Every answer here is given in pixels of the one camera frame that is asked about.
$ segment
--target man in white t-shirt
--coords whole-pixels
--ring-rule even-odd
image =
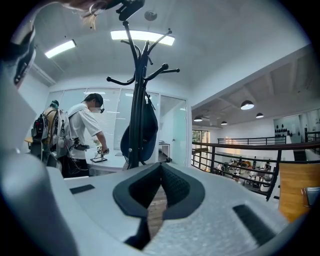
[[[79,145],[85,145],[85,129],[93,137],[96,136],[102,145],[104,153],[109,152],[104,133],[93,113],[102,113],[101,109],[104,99],[98,93],[89,94],[82,103],[74,105],[68,110],[69,135],[74,141],[78,138]],[[62,175],[65,178],[89,176],[85,151],[72,148],[70,155],[61,160]]]

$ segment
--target staircase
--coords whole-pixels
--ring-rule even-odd
[[[294,161],[307,161],[306,152],[304,150],[294,150]]]

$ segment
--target smoke detector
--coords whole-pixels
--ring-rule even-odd
[[[157,17],[158,14],[153,10],[148,10],[144,13],[144,18],[149,22],[153,22]]]

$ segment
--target metal railing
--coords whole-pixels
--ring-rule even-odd
[[[320,131],[311,131],[308,132],[307,129],[304,130],[305,142],[320,142]],[[313,149],[314,153],[320,155],[320,147]]]
[[[256,138],[218,138],[218,144],[229,145],[272,145],[286,144],[287,137],[256,137]]]
[[[220,174],[223,176],[231,176],[232,178],[241,179],[244,180],[243,185],[247,187],[250,191],[261,194],[266,196],[266,200],[268,201],[271,197],[272,191],[275,187],[277,177],[279,175],[279,164],[280,163],[287,163],[287,164],[317,164],[320,163],[320,160],[316,161],[281,161],[281,155],[282,151],[285,150],[304,150],[304,149],[316,149],[320,148],[320,141],[313,141],[313,142],[306,142],[306,143],[293,143],[293,144],[271,144],[271,145],[237,145],[237,144],[214,144],[214,143],[201,143],[201,142],[193,142],[193,145],[200,146],[200,148],[193,148],[192,149],[192,156],[191,156],[191,165],[201,171],[204,171],[201,169],[202,166],[206,167],[207,171],[212,174]],[[220,154],[216,153],[216,148],[227,148],[227,149],[241,149],[241,150],[262,150],[262,151],[277,151],[277,158],[276,160],[270,160],[270,159],[253,159],[248,157],[239,157],[239,156],[233,156],[233,155],[226,155],[226,154]],[[249,160],[249,161],[257,161],[257,162],[269,162],[269,163],[275,163],[275,167],[273,170],[261,170],[261,169],[251,169],[245,166],[238,166],[238,165],[232,165],[226,162],[220,162],[215,159],[215,156],[223,156],[228,157],[231,159],[242,159],[242,160]],[[215,163],[221,164],[224,167],[223,169],[218,169],[215,167]],[[270,183],[250,179],[241,175],[237,175],[236,173],[230,172],[230,167],[245,170],[245,171],[252,171],[258,174],[262,175],[269,175],[271,176]],[[258,184],[258,188],[250,188],[246,186],[246,181],[249,181],[254,184]],[[260,185],[269,186],[268,192],[260,191]]]

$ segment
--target black pants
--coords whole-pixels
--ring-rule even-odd
[[[63,156],[58,160],[62,164],[62,176],[64,178],[89,176],[89,169],[85,159],[71,159]]]

